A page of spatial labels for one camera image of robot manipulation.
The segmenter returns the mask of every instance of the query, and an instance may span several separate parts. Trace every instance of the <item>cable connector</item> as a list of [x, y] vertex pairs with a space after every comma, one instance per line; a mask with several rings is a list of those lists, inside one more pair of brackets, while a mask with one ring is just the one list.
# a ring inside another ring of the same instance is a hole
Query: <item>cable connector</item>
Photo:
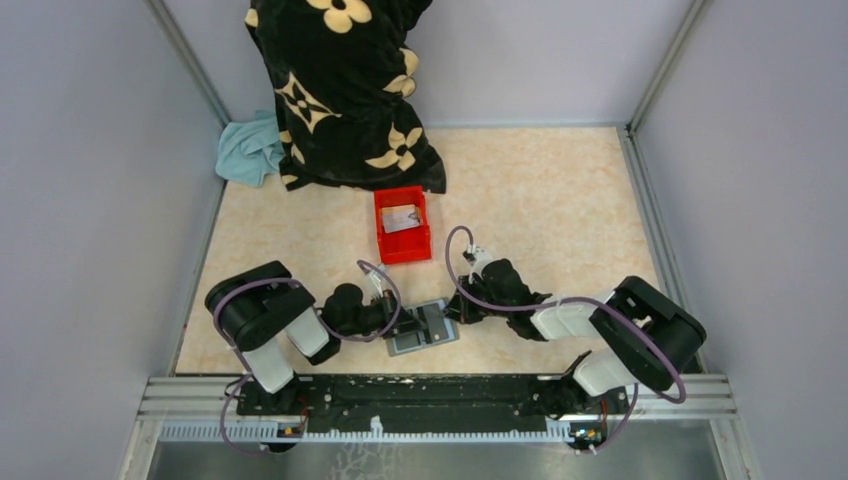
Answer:
[[468, 250], [462, 252], [462, 256], [471, 265], [471, 274], [468, 278], [469, 283], [474, 283], [474, 275], [481, 275], [486, 265], [494, 261], [494, 258], [492, 258], [489, 252], [483, 249], [483, 247], [474, 244], [469, 245]]
[[381, 298], [383, 296], [383, 290], [384, 290], [383, 289], [383, 275], [381, 275], [379, 272], [382, 272], [383, 274], [385, 274], [386, 265], [382, 264], [382, 263], [377, 265], [377, 270], [366, 271], [366, 269], [362, 268], [361, 266], [360, 266], [360, 269], [365, 273], [365, 277], [368, 279], [368, 281], [374, 287], [373, 297], [374, 298]]

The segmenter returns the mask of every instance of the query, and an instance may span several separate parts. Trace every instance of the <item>black and yellow blanket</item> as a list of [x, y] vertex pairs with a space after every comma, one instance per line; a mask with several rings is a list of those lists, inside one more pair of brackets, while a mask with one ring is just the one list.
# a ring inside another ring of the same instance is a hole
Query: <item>black and yellow blanket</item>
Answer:
[[418, 56], [406, 34], [432, 0], [251, 0], [245, 23], [276, 92], [288, 190], [422, 185], [445, 170], [404, 99]]

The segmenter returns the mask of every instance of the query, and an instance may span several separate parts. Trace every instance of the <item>red plastic box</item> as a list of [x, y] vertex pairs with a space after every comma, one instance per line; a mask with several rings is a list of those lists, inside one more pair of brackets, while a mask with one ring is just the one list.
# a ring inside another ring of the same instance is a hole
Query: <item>red plastic box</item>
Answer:
[[[421, 212], [421, 225], [408, 230], [386, 233], [381, 210], [384, 207], [415, 205]], [[433, 256], [430, 245], [430, 224], [427, 222], [427, 205], [420, 186], [392, 188], [374, 192], [374, 215], [377, 219], [377, 245], [380, 260], [386, 265], [429, 260]]]

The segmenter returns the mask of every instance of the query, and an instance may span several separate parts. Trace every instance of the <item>towel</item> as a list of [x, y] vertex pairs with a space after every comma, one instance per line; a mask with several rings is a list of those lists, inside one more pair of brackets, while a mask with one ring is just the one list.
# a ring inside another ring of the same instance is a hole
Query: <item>towel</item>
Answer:
[[283, 146], [277, 131], [277, 116], [258, 111], [256, 120], [230, 123], [218, 141], [215, 173], [227, 180], [261, 187], [265, 175], [280, 171]]

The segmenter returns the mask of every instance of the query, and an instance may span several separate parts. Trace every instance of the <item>gray wall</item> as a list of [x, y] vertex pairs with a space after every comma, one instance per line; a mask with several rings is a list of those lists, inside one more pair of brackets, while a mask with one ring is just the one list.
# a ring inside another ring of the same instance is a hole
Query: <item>gray wall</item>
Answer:
[[182, 327], [219, 127], [141, 0], [3, 2], [0, 114], [0, 478], [114, 478]]
[[848, 471], [848, 3], [716, 2], [639, 134], [766, 478]]
[[[247, 0], [166, 0], [236, 119], [273, 108]], [[691, 0], [435, 0], [410, 34], [430, 125], [630, 120]]]

